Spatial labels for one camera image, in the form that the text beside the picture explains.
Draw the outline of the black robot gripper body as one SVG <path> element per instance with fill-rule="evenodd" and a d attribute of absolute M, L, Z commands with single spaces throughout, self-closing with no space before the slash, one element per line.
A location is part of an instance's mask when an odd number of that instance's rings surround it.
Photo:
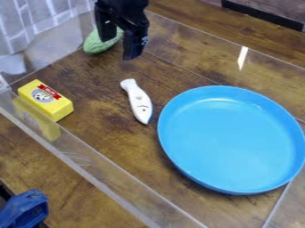
<path fill-rule="evenodd" d="M 148 28 L 144 10 L 148 0 L 96 0 L 93 10 L 108 12 L 112 21 L 121 30 Z"/>

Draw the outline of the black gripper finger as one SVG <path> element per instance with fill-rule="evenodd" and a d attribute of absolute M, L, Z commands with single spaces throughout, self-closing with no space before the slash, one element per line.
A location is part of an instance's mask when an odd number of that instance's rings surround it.
<path fill-rule="evenodd" d="M 125 61 L 133 60 L 141 54 L 147 41 L 147 27 L 124 31 L 123 59 Z"/>
<path fill-rule="evenodd" d="M 99 38 L 103 42 L 116 37 L 116 25 L 108 12 L 93 10 Z"/>

